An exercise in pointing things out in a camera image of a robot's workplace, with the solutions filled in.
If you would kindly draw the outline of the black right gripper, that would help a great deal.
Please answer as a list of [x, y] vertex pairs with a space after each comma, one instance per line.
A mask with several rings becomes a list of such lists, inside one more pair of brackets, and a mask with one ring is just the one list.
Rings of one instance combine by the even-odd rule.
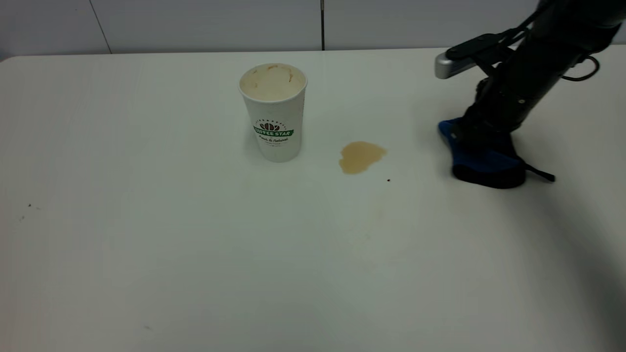
[[459, 121], [459, 142], [495, 142], [521, 127], [530, 111], [585, 56], [579, 47], [527, 37], [501, 63]]

